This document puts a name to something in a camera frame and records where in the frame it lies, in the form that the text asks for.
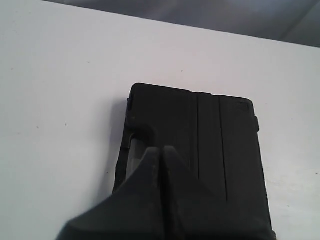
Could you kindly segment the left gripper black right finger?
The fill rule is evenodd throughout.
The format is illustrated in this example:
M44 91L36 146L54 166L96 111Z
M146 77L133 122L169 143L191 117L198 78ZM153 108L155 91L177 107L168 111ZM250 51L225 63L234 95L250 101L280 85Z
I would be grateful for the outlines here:
M165 237L167 240L216 240L213 233L213 193L193 175L172 146L160 160Z

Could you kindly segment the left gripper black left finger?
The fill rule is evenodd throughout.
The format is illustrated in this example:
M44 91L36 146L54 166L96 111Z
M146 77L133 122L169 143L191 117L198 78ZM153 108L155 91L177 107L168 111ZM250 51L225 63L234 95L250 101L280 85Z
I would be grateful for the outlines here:
M148 148L135 172L106 200L71 219L59 240L163 240L161 151Z

